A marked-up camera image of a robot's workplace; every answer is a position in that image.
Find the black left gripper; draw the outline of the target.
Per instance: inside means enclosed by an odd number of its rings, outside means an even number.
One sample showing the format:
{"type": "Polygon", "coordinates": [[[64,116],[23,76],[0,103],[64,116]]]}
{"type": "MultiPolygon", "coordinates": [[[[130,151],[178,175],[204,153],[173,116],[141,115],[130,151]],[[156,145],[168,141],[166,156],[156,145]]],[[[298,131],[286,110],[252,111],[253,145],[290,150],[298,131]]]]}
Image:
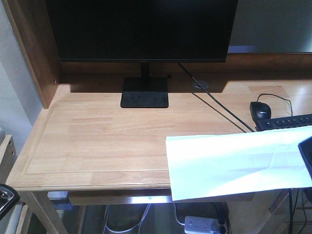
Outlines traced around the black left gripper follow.
{"type": "Polygon", "coordinates": [[[0,185],[0,217],[4,218],[6,214],[17,204],[20,200],[20,195],[12,187],[1,184],[0,185]]]}

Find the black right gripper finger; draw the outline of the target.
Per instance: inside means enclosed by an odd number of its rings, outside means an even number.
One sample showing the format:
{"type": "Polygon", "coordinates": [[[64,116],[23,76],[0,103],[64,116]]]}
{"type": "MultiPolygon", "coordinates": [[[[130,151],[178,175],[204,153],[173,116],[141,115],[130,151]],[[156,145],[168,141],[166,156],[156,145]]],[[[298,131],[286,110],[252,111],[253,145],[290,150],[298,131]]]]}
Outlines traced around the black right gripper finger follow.
{"type": "Polygon", "coordinates": [[[298,144],[300,154],[304,160],[310,177],[312,177],[312,137],[305,139],[298,144]]]}

